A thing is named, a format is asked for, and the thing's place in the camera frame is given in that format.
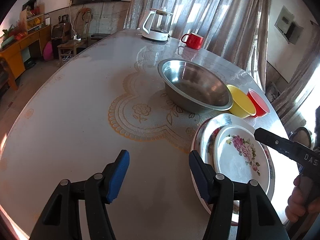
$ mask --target finger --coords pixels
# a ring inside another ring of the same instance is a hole
[[[303,203],[303,196],[302,196],[302,192],[299,187],[294,187],[290,198],[293,202],[295,202],[297,204]]]
[[[290,210],[289,207],[285,208],[285,215],[289,219],[290,222],[295,223],[298,221],[299,217],[295,214],[293,214]]]
[[[320,198],[316,198],[314,201],[312,201],[308,206],[308,212],[309,213],[318,213],[320,212]]]
[[[300,178],[301,178],[301,175],[299,174],[293,181],[293,184],[295,186],[299,186],[300,185]]]
[[[293,202],[291,197],[289,197],[288,199],[288,209],[292,214],[297,215],[299,217],[302,217],[306,212],[305,207]]]

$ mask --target shelf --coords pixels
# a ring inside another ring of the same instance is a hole
[[[44,14],[43,14],[43,13],[42,13],[42,14],[38,14],[38,15],[36,15],[36,16],[33,16],[33,17],[27,19],[27,21],[33,20],[33,19],[35,19],[35,18],[37,18],[37,17],[40,17],[40,16],[42,16],[42,15],[44,15]]]
[[[38,24],[38,25],[36,25],[36,26],[34,26],[34,27],[32,27],[32,28],[28,29],[28,30],[27,30],[27,32],[31,31],[32,29],[34,29],[34,28],[36,28],[36,27],[38,27],[38,26],[40,26],[40,25],[42,25],[42,24],[43,24],[43,23],[40,23],[40,24]]]

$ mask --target kettle handle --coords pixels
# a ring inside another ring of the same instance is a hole
[[[146,12],[140,22],[140,26],[139,26],[140,29],[144,30],[147,34],[149,34],[154,17],[155,17],[155,11]]]

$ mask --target electric kettle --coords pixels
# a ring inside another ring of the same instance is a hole
[[[154,41],[167,41],[172,15],[163,8],[147,11],[139,24],[142,36]]]

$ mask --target metal bowl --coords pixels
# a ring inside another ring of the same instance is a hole
[[[158,72],[169,98],[189,112],[204,114],[212,110],[225,111],[232,106],[232,96],[226,85],[200,65],[169,58],[160,61]]]

